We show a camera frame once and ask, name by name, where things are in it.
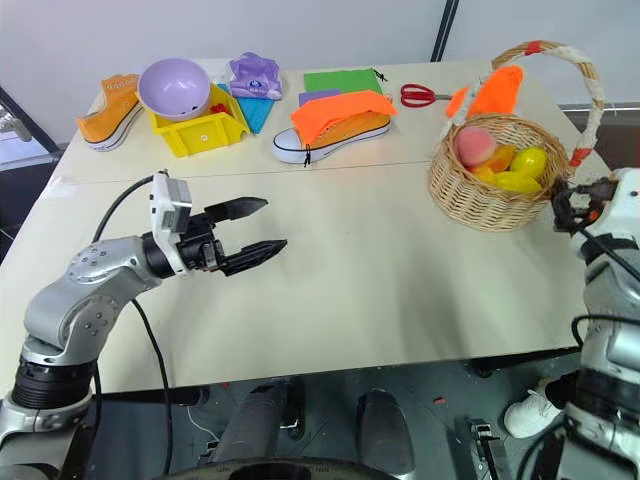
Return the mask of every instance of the gray floor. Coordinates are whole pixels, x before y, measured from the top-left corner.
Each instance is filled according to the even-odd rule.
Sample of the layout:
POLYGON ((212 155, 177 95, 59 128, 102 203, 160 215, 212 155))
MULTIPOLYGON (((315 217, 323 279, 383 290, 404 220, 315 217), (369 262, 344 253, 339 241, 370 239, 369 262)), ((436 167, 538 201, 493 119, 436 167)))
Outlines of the gray floor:
MULTIPOLYGON (((526 396, 540 377, 557 377, 576 368, 576 355, 511 367, 481 379, 463 362, 383 367, 306 375, 307 430, 292 442, 280 435, 279 456, 316 456, 356 461, 357 399, 373 387, 393 393, 402 406, 413 440, 419 479, 484 478, 471 445, 467 420, 481 418, 503 441, 513 473, 534 439, 509 437, 502 414, 526 396), (436 398, 446 400, 435 404, 436 398)), ((220 435, 235 405, 260 380, 210 386, 211 397, 191 407, 194 420, 220 435)), ((173 471, 196 465, 211 436, 194 427, 185 407, 174 407, 173 471)), ((159 475, 164 455, 163 409, 159 405, 107 403, 94 445, 95 479, 148 479, 159 475)))

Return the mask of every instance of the red scissors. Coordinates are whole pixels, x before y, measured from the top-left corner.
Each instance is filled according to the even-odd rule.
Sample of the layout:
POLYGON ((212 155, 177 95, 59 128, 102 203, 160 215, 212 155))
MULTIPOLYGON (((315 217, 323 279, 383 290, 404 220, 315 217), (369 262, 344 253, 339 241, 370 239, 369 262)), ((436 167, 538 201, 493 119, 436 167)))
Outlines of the red scissors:
POLYGON ((400 102, 405 107, 426 107, 436 100, 451 100, 451 95, 436 95, 430 88, 417 83, 407 83, 400 88, 400 102))

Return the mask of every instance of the white sneaker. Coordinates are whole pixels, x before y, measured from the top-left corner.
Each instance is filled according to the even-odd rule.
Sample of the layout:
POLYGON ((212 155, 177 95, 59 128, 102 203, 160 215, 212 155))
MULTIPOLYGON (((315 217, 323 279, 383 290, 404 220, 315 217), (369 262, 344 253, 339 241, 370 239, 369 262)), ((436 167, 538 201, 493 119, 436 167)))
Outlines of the white sneaker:
POLYGON ((507 408, 504 413, 504 426, 512 437, 526 438, 537 435, 551 425, 562 412, 545 396, 547 383, 540 383, 535 390, 528 390, 529 397, 507 408))

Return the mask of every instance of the orange cloth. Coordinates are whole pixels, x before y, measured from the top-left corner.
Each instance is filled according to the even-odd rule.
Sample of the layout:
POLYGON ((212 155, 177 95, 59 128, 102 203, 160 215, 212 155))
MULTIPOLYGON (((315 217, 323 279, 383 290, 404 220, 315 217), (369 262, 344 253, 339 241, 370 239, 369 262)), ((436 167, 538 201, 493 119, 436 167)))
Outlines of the orange cloth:
MULTIPOLYGON (((467 118, 479 113, 513 113, 523 78, 524 71, 517 65, 497 69, 478 92, 467 118)), ((455 93, 447 107, 448 116, 453 117, 462 106, 467 90, 469 87, 455 93)))
POLYGON ((293 112, 291 120, 303 144, 310 145, 325 128, 364 112, 397 113, 384 95, 364 90, 311 100, 293 112))

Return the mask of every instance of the wicker basket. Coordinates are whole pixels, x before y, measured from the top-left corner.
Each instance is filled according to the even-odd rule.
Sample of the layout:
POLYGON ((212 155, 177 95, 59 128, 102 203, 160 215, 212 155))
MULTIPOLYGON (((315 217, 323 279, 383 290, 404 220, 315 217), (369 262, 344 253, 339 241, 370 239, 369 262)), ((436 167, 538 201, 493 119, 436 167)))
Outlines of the wicker basket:
POLYGON ((429 191, 447 215, 479 230, 510 231, 525 225, 547 204, 555 180, 573 175, 576 167, 591 153, 603 111, 604 94, 598 74, 593 63, 582 53, 561 43, 546 41, 523 43, 507 50, 491 62, 491 69, 471 88, 456 115, 447 122, 431 165, 429 191), (533 53, 552 55, 575 64, 593 99, 587 127, 571 159, 555 136, 540 125, 515 115, 476 115, 466 119, 478 91, 495 69, 533 53), (469 125, 486 128, 498 143, 515 145, 518 150, 532 146, 544 148, 548 163, 539 179, 542 190, 535 194, 508 192, 471 175, 458 161, 453 148, 458 131, 469 125))

